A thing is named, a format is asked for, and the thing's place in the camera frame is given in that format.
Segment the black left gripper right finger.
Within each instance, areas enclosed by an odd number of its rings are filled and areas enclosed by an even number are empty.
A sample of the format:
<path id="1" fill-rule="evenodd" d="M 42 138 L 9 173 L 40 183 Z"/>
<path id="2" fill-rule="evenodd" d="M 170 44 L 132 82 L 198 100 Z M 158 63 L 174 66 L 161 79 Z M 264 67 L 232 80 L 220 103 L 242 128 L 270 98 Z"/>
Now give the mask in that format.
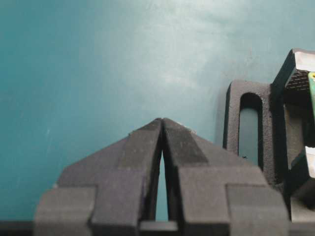
<path id="1" fill-rule="evenodd" d="M 184 235 L 289 234 L 283 198 L 258 166 L 168 118 L 163 137 Z"/>

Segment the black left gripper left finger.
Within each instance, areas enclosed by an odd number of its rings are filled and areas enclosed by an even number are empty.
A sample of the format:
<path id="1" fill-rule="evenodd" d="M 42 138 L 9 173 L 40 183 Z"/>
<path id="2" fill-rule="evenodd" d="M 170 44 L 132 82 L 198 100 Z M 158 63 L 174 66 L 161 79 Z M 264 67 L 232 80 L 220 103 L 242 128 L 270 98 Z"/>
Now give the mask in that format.
<path id="1" fill-rule="evenodd" d="M 154 219 L 162 120 L 67 166 L 35 213 L 36 236 L 137 236 Z"/>

